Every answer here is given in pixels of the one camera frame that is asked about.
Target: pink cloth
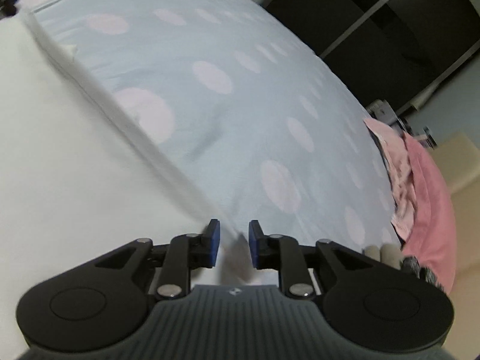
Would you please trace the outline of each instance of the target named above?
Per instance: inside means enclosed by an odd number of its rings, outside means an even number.
[[[417,196],[417,212],[402,252],[405,256],[417,257],[422,266],[428,266],[449,293],[457,264],[457,232],[450,192],[422,145],[408,134],[404,140]]]
[[[391,127],[372,118],[366,118],[364,122],[378,138],[388,162],[392,196],[397,204],[392,225],[399,237],[406,241],[412,231],[417,205],[409,153],[404,140]]]

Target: beige headboard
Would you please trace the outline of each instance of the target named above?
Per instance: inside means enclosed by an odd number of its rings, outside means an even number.
[[[457,133],[431,152],[450,192],[457,223],[455,320],[445,348],[458,360],[480,354],[480,151]]]

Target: bed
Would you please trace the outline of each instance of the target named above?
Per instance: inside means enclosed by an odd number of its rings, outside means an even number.
[[[302,244],[399,244],[368,114],[250,0],[20,3],[23,35],[3,35],[25,61],[38,56],[18,66],[1,105],[2,360],[25,348],[14,327],[21,293],[131,239],[166,243],[219,218],[220,266],[197,279],[215,283],[277,280],[242,272],[252,219]],[[49,67],[28,76],[40,60]],[[74,94],[21,105],[22,69]]]

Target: white logo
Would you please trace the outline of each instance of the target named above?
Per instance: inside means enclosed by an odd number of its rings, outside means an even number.
[[[240,288],[232,288],[231,290],[229,290],[229,294],[233,296],[240,295],[241,293],[242,290],[240,290]]]

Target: ribbed gray panel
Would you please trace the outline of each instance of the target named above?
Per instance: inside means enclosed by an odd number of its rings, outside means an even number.
[[[275,286],[196,286],[179,300],[159,302],[144,325],[108,349],[85,354],[32,348],[21,360],[452,360],[440,347],[390,355],[337,334],[309,301]]]

